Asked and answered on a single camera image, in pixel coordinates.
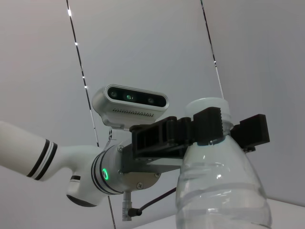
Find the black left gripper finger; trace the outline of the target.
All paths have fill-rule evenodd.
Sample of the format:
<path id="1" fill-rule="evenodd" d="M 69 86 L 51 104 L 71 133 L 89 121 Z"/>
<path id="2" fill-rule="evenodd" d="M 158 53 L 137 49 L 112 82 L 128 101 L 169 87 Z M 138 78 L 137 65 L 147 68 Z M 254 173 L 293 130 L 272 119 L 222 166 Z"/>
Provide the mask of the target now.
<path id="1" fill-rule="evenodd" d="M 244 152 L 253 152 L 256 150 L 256 146 L 270 142 L 266 115 L 264 114 L 257 114 L 240 121 L 230 133 Z"/>

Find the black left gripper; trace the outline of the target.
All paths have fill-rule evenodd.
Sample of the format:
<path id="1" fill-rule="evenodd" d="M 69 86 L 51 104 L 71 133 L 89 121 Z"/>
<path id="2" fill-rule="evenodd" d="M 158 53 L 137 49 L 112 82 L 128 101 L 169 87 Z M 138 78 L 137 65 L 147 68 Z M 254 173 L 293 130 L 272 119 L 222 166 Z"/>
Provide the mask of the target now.
<path id="1" fill-rule="evenodd" d="M 201 146 L 224 136 L 221 109 L 217 107 L 208 107 L 192 118 L 169 116 L 150 125 L 134 125 L 130 131 L 132 156 L 140 160 L 182 159 L 193 143 Z"/>

